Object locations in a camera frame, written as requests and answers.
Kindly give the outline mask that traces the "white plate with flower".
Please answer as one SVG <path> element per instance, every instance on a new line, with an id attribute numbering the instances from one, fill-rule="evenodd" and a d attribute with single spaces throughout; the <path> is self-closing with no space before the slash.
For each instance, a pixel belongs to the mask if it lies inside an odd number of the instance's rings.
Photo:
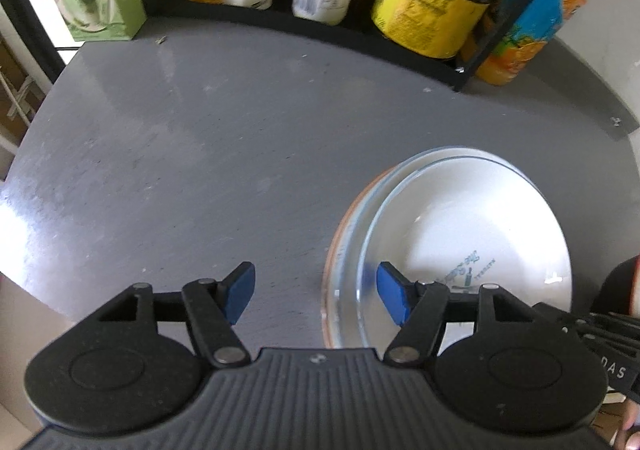
<path id="1" fill-rule="evenodd" d="M 335 332 L 334 327 L 332 326 L 333 316 L 331 306 L 333 297 L 333 270 L 335 264 L 338 262 L 338 251 L 341 248 L 344 231 L 352 220 L 352 216 L 354 216 L 357 213 L 357 210 L 359 210 L 360 203 L 367 199 L 368 195 L 378 188 L 381 181 L 384 180 L 394 169 L 395 167 L 392 166 L 388 170 L 384 170 L 384 172 L 378 174 L 378 176 L 372 179 L 360 191 L 358 196 L 356 196 L 356 198 L 349 204 L 348 209 L 341 218 L 341 221 L 334 232 L 328 254 L 326 254 L 326 262 L 324 263 L 321 279 L 320 318 L 323 344 L 326 348 L 360 348 L 360 345 L 342 345 L 340 334 Z"/>

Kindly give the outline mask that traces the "white plate Bakery print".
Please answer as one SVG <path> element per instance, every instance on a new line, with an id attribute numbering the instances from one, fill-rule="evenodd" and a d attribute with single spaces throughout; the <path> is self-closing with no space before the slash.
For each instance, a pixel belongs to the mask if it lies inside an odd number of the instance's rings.
<path id="1" fill-rule="evenodd" d="M 384 257 L 375 271 L 390 262 L 411 282 L 436 281 L 456 293 L 495 283 L 526 304 L 570 309 L 572 268 L 560 224 L 538 189 L 506 167 L 478 158 L 427 166 L 381 212 Z M 378 318 L 393 322 L 385 306 Z M 369 347 L 383 350 L 393 337 Z"/>

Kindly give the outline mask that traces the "white plate Sweet print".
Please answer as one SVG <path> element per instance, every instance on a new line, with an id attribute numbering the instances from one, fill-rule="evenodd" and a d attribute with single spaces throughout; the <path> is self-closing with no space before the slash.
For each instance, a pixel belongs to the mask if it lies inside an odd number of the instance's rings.
<path id="1" fill-rule="evenodd" d="M 333 270 L 332 326 L 340 334 L 342 345 L 382 346 L 397 330 L 393 322 L 378 315 L 384 312 L 375 287 L 375 266 L 384 257 L 381 246 L 382 208 L 405 180 L 427 166 L 450 158 L 478 158 L 502 165 L 524 180 L 529 180 L 519 168 L 500 156 L 468 147 L 438 147 L 413 155 L 394 165 L 395 169 L 367 199 L 344 231 L 338 262 Z"/>

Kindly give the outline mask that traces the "dark soy sauce jug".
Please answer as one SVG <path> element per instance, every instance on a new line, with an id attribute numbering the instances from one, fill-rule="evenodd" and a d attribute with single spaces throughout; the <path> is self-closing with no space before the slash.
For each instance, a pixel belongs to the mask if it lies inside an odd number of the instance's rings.
<path id="1" fill-rule="evenodd" d="M 496 0 L 375 0 L 371 19 L 389 40 L 434 59 L 454 58 Z"/>

